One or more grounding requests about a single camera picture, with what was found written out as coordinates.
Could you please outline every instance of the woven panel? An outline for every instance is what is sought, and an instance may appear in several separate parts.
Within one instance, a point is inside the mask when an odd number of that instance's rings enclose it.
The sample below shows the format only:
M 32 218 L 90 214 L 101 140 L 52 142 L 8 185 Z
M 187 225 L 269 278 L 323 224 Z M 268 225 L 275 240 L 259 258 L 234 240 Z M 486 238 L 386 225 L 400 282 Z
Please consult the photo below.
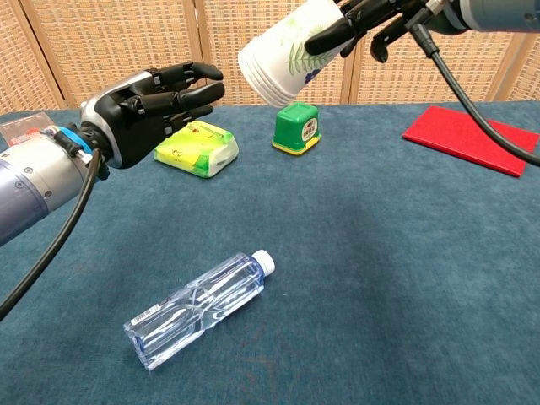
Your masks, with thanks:
M 380 64 L 370 55 L 366 37 L 361 52 L 356 103 L 391 104 L 456 101 L 432 61 L 405 35 L 389 47 L 389 60 Z M 511 34 L 466 32 L 459 36 L 433 34 L 441 55 L 460 85 L 474 101 L 485 100 L 510 43 Z
M 534 42 L 510 92 L 509 100 L 540 100 L 540 37 Z
M 298 0 L 204 0 L 211 63 L 224 72 L 227 89 L 220 104 L 260 105 L 257 93 L 251 89 L 238 66 L 238 52 L 258 36 L 298 8 Z M 317 77 L 302 89 L 298 101 L 313 104 L 339 104 L 343 81 L 342 58 L 334 59 Z
M 0 113 L 59 107 L 21 23 L 7 0 L 0 0 Z
M 33 0 L 27 8 L 77 105 L 140 69 L 192 59 L 180 0 Z

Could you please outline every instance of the clear plastic bottle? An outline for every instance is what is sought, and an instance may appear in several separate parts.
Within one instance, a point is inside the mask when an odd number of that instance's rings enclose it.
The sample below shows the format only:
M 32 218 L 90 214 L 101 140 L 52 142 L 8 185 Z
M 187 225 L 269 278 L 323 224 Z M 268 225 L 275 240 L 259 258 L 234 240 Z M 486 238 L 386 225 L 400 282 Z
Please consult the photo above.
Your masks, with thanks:
M 274 271 L 265 251 L 237 253 L 124 324 L 147 370 L 170 359 L 264 290 Z

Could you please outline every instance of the red folder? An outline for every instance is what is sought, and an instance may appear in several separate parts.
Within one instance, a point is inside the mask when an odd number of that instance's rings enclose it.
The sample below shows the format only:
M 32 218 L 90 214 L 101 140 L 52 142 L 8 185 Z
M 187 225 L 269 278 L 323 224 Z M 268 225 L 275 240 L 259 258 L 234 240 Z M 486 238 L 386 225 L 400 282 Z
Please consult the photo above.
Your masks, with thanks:
M 502 122 L 491 126 L 512 143 L 533 152 L 540 135 Z M 431 106 L 403 134 L 408 141 L 456 156 L 509 176 L 520 177 L 527 162 L 506 152 L 491 140 L 465 112 Z

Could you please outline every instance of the white label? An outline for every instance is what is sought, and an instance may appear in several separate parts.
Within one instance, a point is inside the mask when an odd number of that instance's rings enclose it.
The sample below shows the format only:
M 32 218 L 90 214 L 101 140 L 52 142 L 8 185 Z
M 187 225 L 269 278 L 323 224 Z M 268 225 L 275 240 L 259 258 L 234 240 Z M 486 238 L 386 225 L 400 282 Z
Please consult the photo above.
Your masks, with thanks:
M 302 140 L 305 142 L 317 132 L 317 119 L 311 118 L 302 129 Z
M 152 314 L 155 314 L 159 309 L 161 308 L 161 305 L 156 304 L 151 308 L 148 308 L 145 312 L 143 312 L 141 315 L 135 316 L 132 319 L 132 325 L 137 325 L 138 323 L 144 321 L 146 318 L 151 316 Z

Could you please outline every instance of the paper cup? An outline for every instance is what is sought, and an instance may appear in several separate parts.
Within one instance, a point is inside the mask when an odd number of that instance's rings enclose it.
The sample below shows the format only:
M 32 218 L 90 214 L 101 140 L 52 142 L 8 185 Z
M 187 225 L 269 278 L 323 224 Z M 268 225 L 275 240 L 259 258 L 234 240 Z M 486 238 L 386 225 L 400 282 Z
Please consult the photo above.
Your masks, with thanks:
M 263 99 L 262 93 L 289 103 L 347 45 L 317 56 L 304 48 L 308 39 L 342 17 L 333 0 L 307 0 L 240 51 L 246 81 Z

